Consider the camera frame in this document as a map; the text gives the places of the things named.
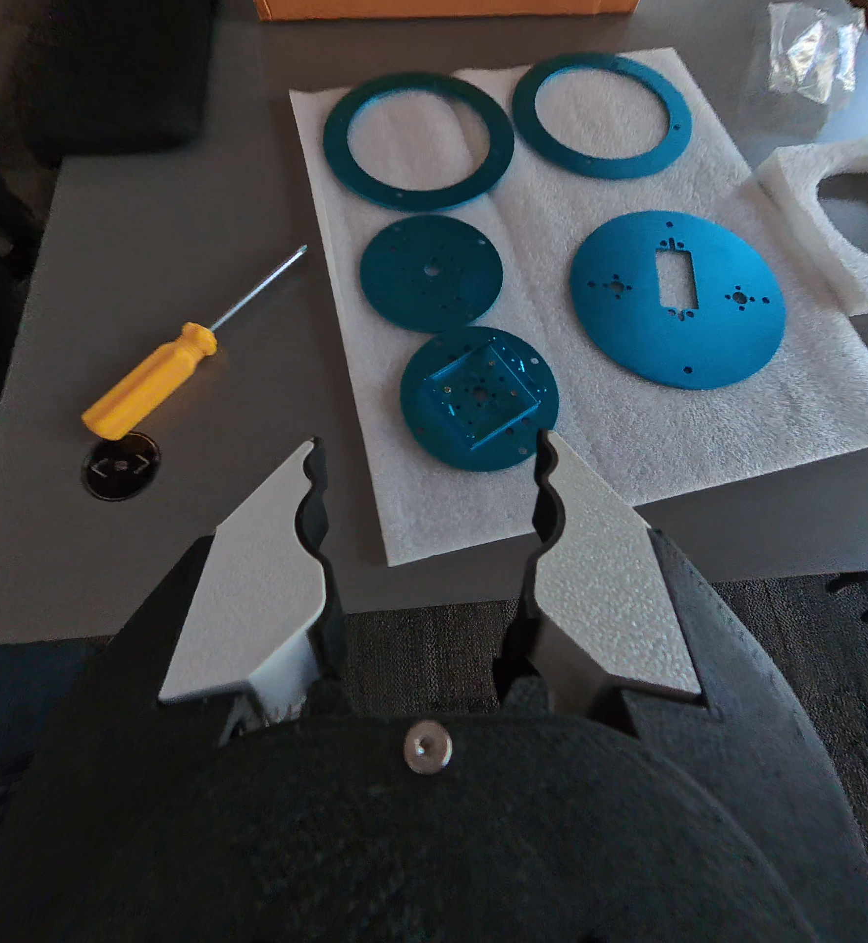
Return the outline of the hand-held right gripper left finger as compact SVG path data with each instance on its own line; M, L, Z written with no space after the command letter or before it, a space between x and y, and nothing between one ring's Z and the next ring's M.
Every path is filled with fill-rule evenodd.
M216 527L162 704L234 696L255 725L295 719L346 655L328 531L323 442L300 444Z

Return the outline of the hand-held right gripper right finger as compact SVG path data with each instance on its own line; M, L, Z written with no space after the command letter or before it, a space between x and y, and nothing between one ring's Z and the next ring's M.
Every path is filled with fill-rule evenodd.
M528 558L493 661L497 698L540 677L558 710L592 716L613 691L697 703L702 687L652 531L557 433L538 433Z

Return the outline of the blue disc with square bracket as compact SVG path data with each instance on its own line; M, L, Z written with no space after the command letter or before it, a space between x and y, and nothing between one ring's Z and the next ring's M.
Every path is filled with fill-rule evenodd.
M408 429L452 468L497 472L535 454L538 432L558 419L558 385L521 337L464 326L434 336L408 362L400 384Z

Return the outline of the black round desk button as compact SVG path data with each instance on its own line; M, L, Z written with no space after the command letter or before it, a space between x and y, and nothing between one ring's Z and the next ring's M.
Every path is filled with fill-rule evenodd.
M81 483L100 501L126 501L155 480L161 459L157 442L138 431L117 441L102 440L84 460Z

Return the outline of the grey desk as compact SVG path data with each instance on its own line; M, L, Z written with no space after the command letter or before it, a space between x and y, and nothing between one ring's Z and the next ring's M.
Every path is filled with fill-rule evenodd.
M205 137L149 157L67 161L0 402L0 643L113 635L199 537L304 439L325 441L324 545L346 611L512 599L534 536L389 568L290 88L411 68L527 64L673 46L752 164L868 135L868 37L846 117L763 106L766 2L641 2L627 18L260 25L223 2ZM223 331L157 411L157 477L128 501L81 481L81 413L192 318L217 317L299 244L294 273Z

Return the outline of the white foam sheet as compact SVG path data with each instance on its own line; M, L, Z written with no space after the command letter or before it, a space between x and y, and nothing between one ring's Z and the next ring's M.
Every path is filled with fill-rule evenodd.
M546 359L560 395L558 433L633 505L868 448L868 348L787 255L770 201L676 51L629 57L682 92L693 140L668 170L622 183L581 178L517 144L498 185L454 212L502 259L503 286L485 324ZM290 99L388 564L520 536L531 527L526 471L452 471L402 417L401 375L422 338L386 322L357 285L362 251L397 217L350 193L326 163L325 121L345 93L292 90ZM663 208L720 222L772 267L787 302L786 338L754 377L719 391L660 386L611 362L580 327L566 285L580 242L624 213Z

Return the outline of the yellow screwdriver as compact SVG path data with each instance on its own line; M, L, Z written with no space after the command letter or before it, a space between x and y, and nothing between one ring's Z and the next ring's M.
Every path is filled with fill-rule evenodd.
M83 425L100 439L112 442L133 431L194 374L202 360L216 354L217 331L294 266L308 248L306 244L299 246L214 323L183 324L180 336L160 345L83 412Z

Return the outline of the large blue disc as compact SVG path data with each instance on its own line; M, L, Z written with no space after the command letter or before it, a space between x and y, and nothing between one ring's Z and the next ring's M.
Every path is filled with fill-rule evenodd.
M695 305L661 300L659 253L689 256ZM570 296L605 355L673 388L712 390L750 378L786 331L786 303L765 259L723 226L669 210L624 214L595 228L572 259Z

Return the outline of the small blue perforated disc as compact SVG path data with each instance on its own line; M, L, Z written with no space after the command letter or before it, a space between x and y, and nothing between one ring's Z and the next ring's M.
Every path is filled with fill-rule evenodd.
M382 318L409 331L440 334L483 317L499 297L504 270L479 229L446 215L422 214L374 235L358 276Z

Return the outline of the white foam block with hole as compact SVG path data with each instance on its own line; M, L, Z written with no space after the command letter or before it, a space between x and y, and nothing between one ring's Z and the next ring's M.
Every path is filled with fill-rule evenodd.
M830 222L818 186L837 173L868 175L868 137L777 148L756 179L782 213L794 242L809 257L852 317L868 314L868 254Z

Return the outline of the black padded stool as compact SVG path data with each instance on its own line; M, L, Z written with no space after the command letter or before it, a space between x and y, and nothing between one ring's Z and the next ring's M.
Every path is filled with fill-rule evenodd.
M219 2L0 2L0 138L44 167L187 146Z

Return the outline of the clear plastic bag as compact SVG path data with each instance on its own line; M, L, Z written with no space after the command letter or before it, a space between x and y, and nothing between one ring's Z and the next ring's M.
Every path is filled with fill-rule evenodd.
M745 121L813 134L851 103L865 31L864 9L848 2L769 2L745 77Z

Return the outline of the cardboard box with blue print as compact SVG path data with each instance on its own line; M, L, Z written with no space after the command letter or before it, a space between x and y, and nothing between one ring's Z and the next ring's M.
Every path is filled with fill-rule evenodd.
M639 1L255 1L263 22L632 14Z

